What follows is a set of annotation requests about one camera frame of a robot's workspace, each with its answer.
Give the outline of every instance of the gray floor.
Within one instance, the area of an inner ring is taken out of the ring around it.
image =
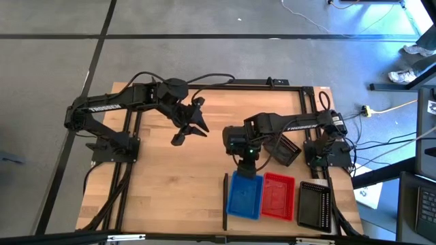
[[[99,33],[109,0],[0,1],[0,33]],[[358,34],[381,18],[389,4],[357,4],[336,10],[323,1],[285,4],[333,33]],[[109,33],[305,33],[325,31],[267,1],[119,1]],[[363,34],[414,34],[399,5]],[[66,107],[79,95],[95,48],[90,40],[0,40],[0,150],[24,165],[0,164],[0,237],[28,235],[57,159]],[[110,91],[138,71],[165,78],[226,72],[237,78],[287,78],[295,85],[330,86],[336,109],[361,105],[383,110],[416,99],[414,93],[368,91],[372,82],[406,69],[420,57],[399,50],[405,43],[318,40],[110,40],[104,44],[90,95]],[[143,77],[138,81],[147,82]],[[207,82],[220,82],[211,78]],[[416,130],[416,104],[363,118],[361,142],[384,141]],[[357,138],[349,122],[349,137]],[[82,180],[91,152],[75,139],[48,232],[72,231],[80,208]],[[371,158],[389,149],[361,154]],[[414,146],[378,159],[393,163],[414,155]],[[370,168],[381,165],[370,164]]]

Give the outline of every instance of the white sneaker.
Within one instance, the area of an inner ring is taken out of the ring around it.
[[[403,46],[404,51],[406,51],[407,54],[421,54],[424,57],[428,57],[432,55],[435,51],[427,50],[425,48],[421,48],[418,45],[412,45],[412,46]]]
[[[407,71],[392,71],[388,73],[388,77],[395,83],[399,82],[411,82],[416,79],[416,76],[412,70]]]

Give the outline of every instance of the wooden table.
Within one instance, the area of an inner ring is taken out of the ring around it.
[[[115,82],[112,92],[116,93],[124,86],[125,83]],[[314,90],[316,98],[321,90],[332,98],[329,88],[315,87]],[[231,156],[225,153],[223,128],[242,125],[244,119],[259,112],[301,114],[298,93],[205,90],[200,94],[206,99],[202,111],[211,130],[208,137],[188,135],[182,146],[174,147],[170,141],[178,129],[172,122],[155,110],[142,115],[140,154],[131,175],[122,230],[215,235],[319,235],[319,231],[299,227],[296,222],[297,213],[293,222],[265,216],[256,221],[229,215],[228,230],[222,228],[223,177],[225,173],[231,176],[236,170]],[[106,112],[104,124],[115,131],[121,131],[124,119],[123,110]],[[133,129],[134,117],[130,126]],[[285,135],[302,149],[304,131],[288,132]],[[261,151],[258,163],[263,163],[267,157],[267,152]],[[87,225],[107,200],[113,169],[114,163],[104,163],[89,176],[76,225],[78,229]],[[338,208],[353,228],[362,233],[349,175],[338,167],[330,167],[329,170]],[[289,167],[271,160],[260,174],[264,172],[295,177],[295,212],[300,182],[325,182],[311,179],[303,153]],[[110,228],[114,227],[117,210],[116,203]]]

